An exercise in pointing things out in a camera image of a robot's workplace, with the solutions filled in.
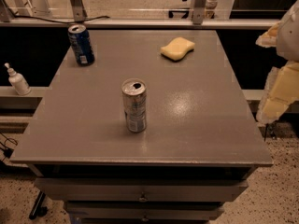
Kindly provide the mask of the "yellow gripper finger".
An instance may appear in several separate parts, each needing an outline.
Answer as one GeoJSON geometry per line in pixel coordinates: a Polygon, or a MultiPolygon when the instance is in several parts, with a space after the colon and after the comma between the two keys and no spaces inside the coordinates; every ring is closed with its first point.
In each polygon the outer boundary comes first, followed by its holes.
{"type": "Polygon", "coordinates": [[[271,26],[266,32],[260,35],[255,44],[263,48],[271,48],[277,45],[279,23],[271,26]]]}
{"type": "Polygon", "coordinates": [[[278,120],[291,104],[299,99],[299,63],[288,61],[273,67],[266,79],[256,119],[261,124],[278,120]]]}

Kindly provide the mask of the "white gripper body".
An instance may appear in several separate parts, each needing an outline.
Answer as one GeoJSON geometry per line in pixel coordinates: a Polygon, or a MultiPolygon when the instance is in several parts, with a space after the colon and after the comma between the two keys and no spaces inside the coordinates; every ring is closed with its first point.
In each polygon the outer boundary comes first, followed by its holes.
{"type": "Polygon", "coordinates": [[[299,0],[286,12],[279,23],[277,55],[290,61],[299,61],[299,0]]]}

